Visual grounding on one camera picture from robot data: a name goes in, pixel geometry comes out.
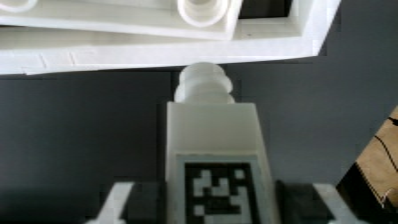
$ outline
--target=cable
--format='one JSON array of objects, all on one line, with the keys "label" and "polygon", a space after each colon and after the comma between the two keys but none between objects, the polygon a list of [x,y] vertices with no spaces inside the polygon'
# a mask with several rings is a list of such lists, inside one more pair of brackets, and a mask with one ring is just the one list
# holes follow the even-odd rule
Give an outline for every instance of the cable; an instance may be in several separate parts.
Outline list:
[{"label": "cable", "polygon": [[377,135],[375,135],[375,138],[377,138],[377,140],[379,140],[381,143],[383,143],[383,146],[384,146],[384,149],[386,149],[386,152],[388,152],[388,156],[390,156],[390,161],[391,161],[391,164],[393,164],[393,166],[395,166],[395,171],[397,171],[397,173],[398,173],[398,167],[397,167],[395,160],[393,160],[393,157],[391,157],[391,154],[390,154],[388,146],[386,146],[386,144],[384,144],[383,139],[377,137]]},{"label": "cable", "polygon": [[398,126],[398,119],[395,119],[393,117],[390,117],[390,120],[393,121],[393,125]]}]

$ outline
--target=dark gray surface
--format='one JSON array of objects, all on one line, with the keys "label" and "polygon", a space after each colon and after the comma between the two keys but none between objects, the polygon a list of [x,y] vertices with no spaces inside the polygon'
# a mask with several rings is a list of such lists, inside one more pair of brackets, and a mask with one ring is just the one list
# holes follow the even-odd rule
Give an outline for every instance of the dark gray surface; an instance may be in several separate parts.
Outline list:
[{"label": "dark gray surface", "polygon": [[[338,183],[398,105],[397,10],[395,0],[344,0],[322,56],[224,66],[287,182]],[[162,179],[178,70],[0,77],[0,219],[77,220],[116,180]]]},{"label": "dark gray surface", "polygon": [[228,65],[285,181],[338,183],[398,105],[397,10],[395,0],[344,0],[324,55]]},{"label": "dark gray surface", "polygon": [[116,181],[162,180],[169,73],[2,78],[0,221],[82,223]]}]

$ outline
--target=white frame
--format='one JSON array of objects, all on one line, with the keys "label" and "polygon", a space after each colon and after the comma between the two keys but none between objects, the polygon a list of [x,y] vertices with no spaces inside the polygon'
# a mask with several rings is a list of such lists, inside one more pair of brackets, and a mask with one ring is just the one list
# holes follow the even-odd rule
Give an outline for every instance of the white frame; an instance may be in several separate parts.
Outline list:
[{"label": "white frame", "polygon": [[319,55],[342,0],[294,0],[288,18],[239,20],[232,41],[4,28],[0,74],[240,63]]}]

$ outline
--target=white plastic object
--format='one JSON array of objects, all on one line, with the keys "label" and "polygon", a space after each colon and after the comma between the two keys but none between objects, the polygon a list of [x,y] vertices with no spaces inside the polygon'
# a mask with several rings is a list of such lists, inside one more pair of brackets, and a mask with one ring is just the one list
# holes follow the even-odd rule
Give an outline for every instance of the white plastic object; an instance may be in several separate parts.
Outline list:
[{"label": "white plastic object", "polygon": [[358,219],[352,213],[336,187],[331,184],[313,184],[313,186],[336,218],[336,220],[331,221],[329,224],[368,224],[368,222]]},{"label": "white plastic object", "polygon": [[[180,82],[226,76],[223,68],[208,63],[189,66]],[[185,162],[249,162],[260,183],[256,185],[262,223],[280,223],[274,181],[271,177],[264,134],[256,105],[184,98],[168,105],[168,223],[184,224],[182,170]]]},{"label": "white plastic object", "polygon": [[20,13],[36,6],[38,0],[0,0],[0,10]]},{"label": "white plastic object", "polygon": [[228,42],[0,28],[0,74],[187,66],[203,61],[242,63],[317,56],[340,2],[294,0],[288,18],[239,20]]},{"label": "white plastic object", "polygon": [[113,186],[107,201],[104,204],[98,218],[86,224],[125,224],[121,218],[123,208],[129,201],[129,195],[134,188],[134,182],[120,182]]},{"label": "white plastic object", "polygon": [[228,12],[230,0],[178,0],[178,12],[185,22],[198,27],[212,26]]},{"label": "white plastic object", "polygon": [[11,13],[0,10],[0,21],[4,25],[232,40],[242,0],[217,0],[216,7],[212,4],[205,4],[210,5],[210,8],[205,7],[201,13],[198,10],[191,10],[192,13],[200,13],[200,17],[185,18],[196,18],[196,20],[203,18],[203,14],[208,14],[207,10],[210,13],[217,11],[216,18],[198,20],[196,24],[207,26],[201,26],[203,28],[185,22],[176,1],[120,0],[114,3],[114,0],[40,0],[36,7],[31,7],[27,12]]},{"label": "white plastic object", "polygon": [[184,69],[176,102],[233,103],[232,90],[232,80],[219,65],[198,63]]}]

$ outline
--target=white bracket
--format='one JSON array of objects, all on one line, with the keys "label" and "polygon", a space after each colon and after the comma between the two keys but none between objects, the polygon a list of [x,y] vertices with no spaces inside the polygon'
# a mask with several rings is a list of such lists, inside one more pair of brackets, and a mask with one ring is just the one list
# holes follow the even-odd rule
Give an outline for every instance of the white bracket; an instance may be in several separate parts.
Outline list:
[{"label": "white bracket", "polygon": [[88,224],[125,224],[125,220],[120,219],[125,204],[129,201],[129,195],[134,188],[134,182],[116,183],[107,201],[104,204],[102,212],[98,218],[88,222]]}]

